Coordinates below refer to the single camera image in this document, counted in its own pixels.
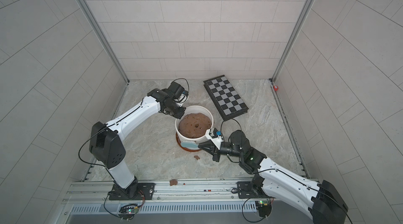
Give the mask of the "white ribbed ceramic pot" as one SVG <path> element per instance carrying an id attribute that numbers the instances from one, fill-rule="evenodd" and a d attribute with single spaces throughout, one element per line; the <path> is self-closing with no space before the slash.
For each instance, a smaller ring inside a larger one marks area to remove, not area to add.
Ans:
<path id="1" fill-rule="evenodd" d="M 182 118 L 175 120 L 175 130 L 180 144 L 199 144 L 207 141 L 205 134 L 213 126 L 214 118 L 212 113 L 199 105 L 187 107 Z"/>

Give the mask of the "light blue scrub brush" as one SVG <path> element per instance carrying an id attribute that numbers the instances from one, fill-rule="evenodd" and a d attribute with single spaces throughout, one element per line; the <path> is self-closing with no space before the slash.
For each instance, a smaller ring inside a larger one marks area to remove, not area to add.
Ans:
<path id="1" fill-rule="evenodd" d="M 187 149 L 190 149 L 190 150 L 198 150 L 199 149 L 198 145 L 196 143 L 194 143 L 194 142 L 183 141 L 183 142 L 181 142 L 181 146 L 183 148 L 187 148 Z"/>

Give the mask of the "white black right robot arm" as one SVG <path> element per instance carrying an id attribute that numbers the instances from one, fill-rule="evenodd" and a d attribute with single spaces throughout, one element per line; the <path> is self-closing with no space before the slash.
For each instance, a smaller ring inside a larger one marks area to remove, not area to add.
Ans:
<path id="1" fill-rule="evenodd" d="M 221 156 L 238 157 L 239 166 L 253 176 L 252 185 L 260 194 L 279 199 L 306 214 L 315 224 L 343 224 L 349 220 L 348 206 L 330 182 L 316 182 L 280 166 L 250 145 L 242 130 L 234 131 L 228 141 L 216 128 L 205 133 L 207 141 L 198 145 L 213 161 Z"/>

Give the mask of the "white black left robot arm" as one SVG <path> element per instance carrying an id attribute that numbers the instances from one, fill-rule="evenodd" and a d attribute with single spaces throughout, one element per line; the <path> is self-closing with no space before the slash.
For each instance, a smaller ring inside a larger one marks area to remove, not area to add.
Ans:
<path id="1" fill-rule="evenodd" d="M 89 151 L 100 161 L 114 180 L 115 185 L 126 195 L 135 194 L 137 178 L 129 171 L 124 161 L 126 149 L 123 142 L 126 137 L 157 113 L 181 119 L 186 108 L 184 101 L 188 91 L 176 82 L 165 89 L 155 88 L 139 104 L 117 118 L 107 122 L 97 122 L 91 130 Z"/>

